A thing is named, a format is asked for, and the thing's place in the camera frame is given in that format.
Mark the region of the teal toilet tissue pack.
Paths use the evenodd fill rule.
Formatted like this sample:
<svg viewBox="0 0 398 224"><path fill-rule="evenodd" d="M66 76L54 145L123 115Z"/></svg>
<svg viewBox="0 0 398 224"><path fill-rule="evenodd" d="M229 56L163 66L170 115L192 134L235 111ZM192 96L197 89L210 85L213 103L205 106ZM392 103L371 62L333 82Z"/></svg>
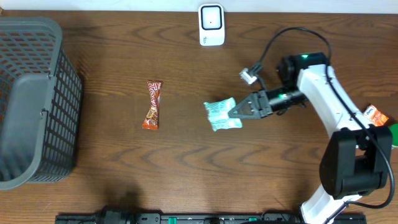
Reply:
<svg viewBox="0 0 398 224"><path fill-rule="evenodd" d="M208 121L214 132L219 129L243 127L243 123L239 118L230 118L228 115L228 112L236 106L236 101L233 97L213 103L204 102L204 106L208 113Z"/></svg>

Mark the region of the red chocolate bar wrapper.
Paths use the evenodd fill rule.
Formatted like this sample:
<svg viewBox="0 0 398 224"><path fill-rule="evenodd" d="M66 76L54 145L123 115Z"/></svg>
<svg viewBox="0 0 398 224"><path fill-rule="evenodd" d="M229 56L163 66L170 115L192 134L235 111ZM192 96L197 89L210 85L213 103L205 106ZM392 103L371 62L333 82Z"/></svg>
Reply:
<svg viewBox="0 0 398 224"><path fill-rule="evenodd" d="M150 95L150 108L142 124L143 129L158 130L159 128L159 103L162 85L162 81L147 82Z"/></svg>

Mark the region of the small orange snack box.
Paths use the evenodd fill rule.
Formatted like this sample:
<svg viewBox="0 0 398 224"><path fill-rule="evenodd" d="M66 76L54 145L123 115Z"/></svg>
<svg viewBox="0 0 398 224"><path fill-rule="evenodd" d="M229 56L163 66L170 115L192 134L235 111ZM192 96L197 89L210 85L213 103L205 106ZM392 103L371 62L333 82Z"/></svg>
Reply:
<svg viewBox="0 0 398 224"><path fill-rule="evenodd" d="M374 105L369 105L363 112L363 115L369 119L375 126L383 126L389 118L380 112Z"/></svg>

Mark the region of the green lid jar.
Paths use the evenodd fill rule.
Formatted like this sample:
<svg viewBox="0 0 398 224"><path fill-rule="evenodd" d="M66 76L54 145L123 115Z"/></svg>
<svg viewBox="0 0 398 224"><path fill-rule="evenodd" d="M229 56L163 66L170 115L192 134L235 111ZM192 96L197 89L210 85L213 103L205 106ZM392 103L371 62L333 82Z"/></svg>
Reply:
<svg viewBox="0 0 398 224"><path fill-rule="evenodd" d="M392 133L392 147L398 148L398 124L393 124L389 127Z"/></svg>

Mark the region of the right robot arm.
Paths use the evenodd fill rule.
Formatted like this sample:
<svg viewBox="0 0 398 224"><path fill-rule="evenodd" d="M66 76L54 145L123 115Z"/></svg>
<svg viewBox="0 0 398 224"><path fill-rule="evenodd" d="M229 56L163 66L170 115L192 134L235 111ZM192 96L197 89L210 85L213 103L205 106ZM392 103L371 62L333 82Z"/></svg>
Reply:
<svg viewBox="0 0 398 224"><path fill-rule="evenodd" d="M284 57L277 71L282 87L251 93L228 116L261 119L309 101L321 119L329 143L319 166L321 184L300 207L304 223L333 223L349 205L390 185L386 207L393 198L390 165L392 133L375 126L352 102L321 52Z"/></svg>

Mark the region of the grey plastic mesh basket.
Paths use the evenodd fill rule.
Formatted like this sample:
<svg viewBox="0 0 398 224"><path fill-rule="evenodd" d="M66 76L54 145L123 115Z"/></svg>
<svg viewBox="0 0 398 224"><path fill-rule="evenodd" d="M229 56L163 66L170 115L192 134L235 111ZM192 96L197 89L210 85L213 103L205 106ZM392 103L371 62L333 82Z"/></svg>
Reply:
<svg viewBox="0 0 398 224"><path fill-rule="evenodd" d="M58 182L75 165L83 82L44 17L1 19L1 189Z"/></svg>

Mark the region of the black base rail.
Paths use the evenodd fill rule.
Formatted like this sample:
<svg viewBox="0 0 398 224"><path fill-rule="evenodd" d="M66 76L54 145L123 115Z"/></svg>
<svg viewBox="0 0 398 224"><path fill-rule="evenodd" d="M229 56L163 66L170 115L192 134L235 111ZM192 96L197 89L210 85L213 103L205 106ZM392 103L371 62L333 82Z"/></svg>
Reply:
<svg viewBox="0 0 398 224"><path fill-rule="evenodd" d="M298 213L267 210L262 214L166 214L133 213L127 210L104 208L96 213L60 213L55 224L304 224Z"/></svg>

